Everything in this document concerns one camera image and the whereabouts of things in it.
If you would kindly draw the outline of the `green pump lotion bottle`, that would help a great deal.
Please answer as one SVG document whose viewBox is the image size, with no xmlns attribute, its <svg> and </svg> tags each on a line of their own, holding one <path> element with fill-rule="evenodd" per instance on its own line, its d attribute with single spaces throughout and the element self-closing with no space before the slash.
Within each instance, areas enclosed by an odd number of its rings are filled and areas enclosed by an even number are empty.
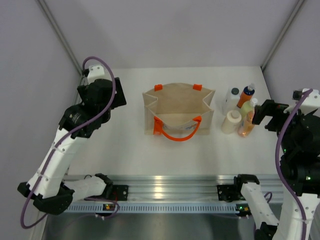
<svg viewBox="0 0 320 240">
<path fill-rule="evenodd" d="M 240 108 L 241 119 L 244 120 L 249 112 L 254 111 L 257 104 L 258 99 L 254 97 L 243 103 L 242 107 Z"/>
</svg>

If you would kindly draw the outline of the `amber bottle pink cap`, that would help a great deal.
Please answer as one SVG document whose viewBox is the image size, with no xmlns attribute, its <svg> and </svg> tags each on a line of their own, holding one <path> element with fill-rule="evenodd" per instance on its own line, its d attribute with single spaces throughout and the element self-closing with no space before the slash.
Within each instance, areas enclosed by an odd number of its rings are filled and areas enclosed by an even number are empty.
<svg viewBox="0 0 320 240">
<path fill-rule="evenodd" d="M 250 111 L 244 116 L 244 119 L 238 129 L 238 134 L 241 137 L 247 137 L 251 133 L 251 131 L 253 130 L 253 128 L 255 126 L 253 124 L 254 115 L 255 115 L 255 112 Z"/>
</svg>

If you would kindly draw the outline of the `orange bottle blue spray top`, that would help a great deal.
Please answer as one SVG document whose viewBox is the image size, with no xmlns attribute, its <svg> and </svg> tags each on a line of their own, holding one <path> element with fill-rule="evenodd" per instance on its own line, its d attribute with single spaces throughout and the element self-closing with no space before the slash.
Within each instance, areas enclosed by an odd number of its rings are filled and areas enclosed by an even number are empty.
<svg viewBox="0 0 320 240">
<path fill-rule="evenodd" d="M 245 102 L 249 101 L 253 97 L 255 90 L 256 87 L 254 83 L 246 86 L 240 94 L 240 98 L 236 106 L 241 108 Z"/>
</svg>

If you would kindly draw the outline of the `cream cylindrical bottle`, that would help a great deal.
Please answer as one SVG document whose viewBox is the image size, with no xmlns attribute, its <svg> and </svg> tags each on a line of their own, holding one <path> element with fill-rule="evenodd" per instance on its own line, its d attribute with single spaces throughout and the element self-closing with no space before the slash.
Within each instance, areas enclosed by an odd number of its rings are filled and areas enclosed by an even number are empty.
<svg viewBox="0 0 320 240">
<path fill-rule="evenodd" d="M 224 121 L 221 125 L 222 132 L 227 135 L 233 133 L 237 129 L 241 121 L 242 116 L 238 110 L 229 111 L 226 114 Z"/>
</svg>

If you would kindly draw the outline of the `white square bottle black cap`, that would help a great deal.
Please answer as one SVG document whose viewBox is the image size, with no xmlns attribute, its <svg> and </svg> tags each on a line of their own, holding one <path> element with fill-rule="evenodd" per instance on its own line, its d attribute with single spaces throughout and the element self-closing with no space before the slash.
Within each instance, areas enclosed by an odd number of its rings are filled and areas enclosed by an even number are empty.
<svg viewBox="0 0 320 240">
<path fill-rule="evenodd" d="M 237 87 L 230 88 L 226 93 L 222 103 L 222 114 L 225 116 L 229 111 L 233 111 L 240 100 L 239 89 Z"/>
</svg>

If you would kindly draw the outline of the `beige canvas bag orange handles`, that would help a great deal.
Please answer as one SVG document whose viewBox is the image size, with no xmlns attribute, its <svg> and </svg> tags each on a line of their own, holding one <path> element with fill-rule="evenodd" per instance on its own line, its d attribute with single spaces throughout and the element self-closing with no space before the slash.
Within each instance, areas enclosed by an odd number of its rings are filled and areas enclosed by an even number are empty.
<svg viewBox="0 0 320 240">
<path fill-rule="evenodd" d="M 185 142 L 194 135 L 209 135 L 216 91 L 201 84 L 156 84 L 142 93 L 144 133 Z"/>
</svg>

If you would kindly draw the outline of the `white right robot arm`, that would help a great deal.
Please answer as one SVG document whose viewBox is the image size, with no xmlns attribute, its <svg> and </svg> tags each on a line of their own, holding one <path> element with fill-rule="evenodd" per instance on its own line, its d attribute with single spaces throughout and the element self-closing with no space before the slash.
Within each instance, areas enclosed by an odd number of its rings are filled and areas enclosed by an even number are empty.
<svg viewBox="0 0 320 240">
<path fill-rule="evenodd" d="M 256 240 L 307 240 L 320 204 L 320 118 L 296 106 L 266 100 L 254 109 L 253 124 L 271 117 L 265 129 L 276 132 L 275 163 L 283 184 L 283 204 L 276 218 L 255 175 L 234 177 L 233 194 L 245 199 L 255 222 Z"/>
</svg>

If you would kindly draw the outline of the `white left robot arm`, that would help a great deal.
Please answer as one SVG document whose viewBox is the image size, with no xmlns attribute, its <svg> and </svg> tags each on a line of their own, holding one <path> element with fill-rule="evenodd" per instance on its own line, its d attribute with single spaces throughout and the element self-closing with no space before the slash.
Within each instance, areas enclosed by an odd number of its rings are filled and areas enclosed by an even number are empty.
<svg viewBox="0 0 320 240">
<path fill-rule="evenodd" d="M 42 163 L 34 176 L 17 188 L 24 197 L 31 197 L 39 211 L 50 215 L 63 213 L 78 200 L 90 197 L 107 200 L 112 199 L 115 193 L 113 181 L 102 173 L 63 182 L 77 151 L 95 130 L 110 120 L 111 110 L 127 103 L 118 77 L 114 82 L 96 79 L 88 85 L 79 86 L 77 91 L 82 101 L 65 110 L 47 153 L 51 156 L 49 163 Z"/>
</svg>

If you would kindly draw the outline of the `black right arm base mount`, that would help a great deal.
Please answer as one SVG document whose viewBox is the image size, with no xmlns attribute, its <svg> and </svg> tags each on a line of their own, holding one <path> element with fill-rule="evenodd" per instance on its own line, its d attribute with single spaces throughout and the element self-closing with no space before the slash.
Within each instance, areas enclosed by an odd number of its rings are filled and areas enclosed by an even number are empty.
<svg viewBox="0 0 320 240">
<path fill-rule="evenodd" d="M 217 185 L 216 188 L 219 201 L 230 203 L 233 201 L 243 201 L 245 199 L 235 184 Z"/>
</svg>

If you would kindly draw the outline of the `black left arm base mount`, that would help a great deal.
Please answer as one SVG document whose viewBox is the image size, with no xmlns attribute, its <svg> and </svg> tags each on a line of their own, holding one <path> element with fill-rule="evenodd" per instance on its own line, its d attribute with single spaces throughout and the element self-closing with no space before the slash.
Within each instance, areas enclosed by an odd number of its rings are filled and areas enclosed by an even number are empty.
<svg viewBox="0 0 320 240">
<path fill-rule="evenodd" d="M 118 202 L 118 201 L 124 202 L 128 200 L 128 195 L 129 195 L 128 185 L 114 185 L 108 199 L 115 202 Z"/>
</svg>

